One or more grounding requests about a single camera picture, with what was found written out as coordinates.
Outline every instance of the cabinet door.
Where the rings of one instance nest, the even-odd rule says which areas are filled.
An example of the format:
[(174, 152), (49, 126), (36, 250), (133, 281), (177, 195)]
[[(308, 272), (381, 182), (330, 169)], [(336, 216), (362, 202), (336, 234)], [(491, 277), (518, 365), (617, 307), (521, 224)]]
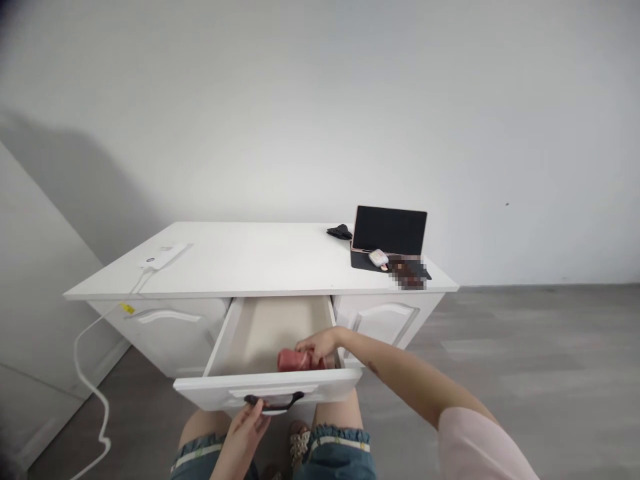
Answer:
[[(230, 299), (131, 300), (107, 320), (171, 378), (202, 375), (220, 333)], [(114, 302), (91, 301), (100, 313)]]
[[(338, 325), (404, 349), (443, 295), (338, 295), (333, 302), (335, 320)], [(357, 361), (347, 352), (348, 359)]]

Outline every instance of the white power strip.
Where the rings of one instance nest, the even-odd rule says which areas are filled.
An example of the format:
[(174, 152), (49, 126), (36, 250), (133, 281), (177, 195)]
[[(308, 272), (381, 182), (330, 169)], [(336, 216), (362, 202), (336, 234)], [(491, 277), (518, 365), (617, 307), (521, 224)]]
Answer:
[(142, 260), (138, 265), (144, 268), (152, 268), (154, 270), (160, 270), (171, 260), (180, 255), (184, 250), (188, 248), (188, 243), (176, 243), (172, 247), (161, 249), (157, 255), (152, 255)]

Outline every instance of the tablet screen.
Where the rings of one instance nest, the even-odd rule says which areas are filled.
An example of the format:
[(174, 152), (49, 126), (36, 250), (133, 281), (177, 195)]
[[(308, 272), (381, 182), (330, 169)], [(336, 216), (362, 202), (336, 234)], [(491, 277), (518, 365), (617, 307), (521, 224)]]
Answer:
[(358, 206), (352, 248), (422, 254), (427, 212)]

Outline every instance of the gray floor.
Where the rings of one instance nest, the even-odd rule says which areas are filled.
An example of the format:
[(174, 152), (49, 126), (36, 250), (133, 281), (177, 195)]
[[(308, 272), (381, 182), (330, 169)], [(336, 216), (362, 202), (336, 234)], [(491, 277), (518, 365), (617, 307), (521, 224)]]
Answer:
[[(446, 295), (408, 350), (485, 402), (540, 478), (640, 479), (640, 288)], [(135, 349), (101, 388), (111, 400), (113, 449), (85, 478), (167, 478), (194, 407)], [(369, 372), (357, 390), (380, 478), (438, 478), (434, 431)], [(66, 480), (91, 462), (101, 452), (101, 418), (92, 397), (29, 478)], [(282, 458), (290, 418), (279, 420), (259, 463)]]

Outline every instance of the tattoo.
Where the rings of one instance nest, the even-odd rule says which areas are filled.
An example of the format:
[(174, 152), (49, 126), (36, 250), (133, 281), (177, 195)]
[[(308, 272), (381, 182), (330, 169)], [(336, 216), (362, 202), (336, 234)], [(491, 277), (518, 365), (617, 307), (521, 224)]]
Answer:
[(375, 367), (373, 362), (370, 361), (367, 365), (369, 367), (369, 370), (371, 370), (376, 377), (380, 378), (380, 375), (378, 374), (378, 369)]

